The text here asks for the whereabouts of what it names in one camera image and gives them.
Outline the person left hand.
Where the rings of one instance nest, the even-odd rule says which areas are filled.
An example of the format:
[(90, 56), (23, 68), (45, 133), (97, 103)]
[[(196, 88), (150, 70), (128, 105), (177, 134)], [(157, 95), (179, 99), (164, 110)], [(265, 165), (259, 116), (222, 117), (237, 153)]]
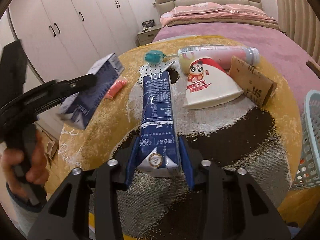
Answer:
[[(14, 172), (14, 167), (20, 165), (23, 160), (24, 154), (21, 150), (6, 148), (1, 156), (1, 168), (10, 191), (27, 202), (29, 199), (28, 191), (26, 191), (27, 188), (18, 180)], [(31, 184), (44, 186), (49, 178), (49, 172), (46, 169), (47, 158), (44, 153), (42, 135), (38, 130), (36, 131), (36, 145), (30, 162), (31, 168), (25, 175), (26, 181)]]

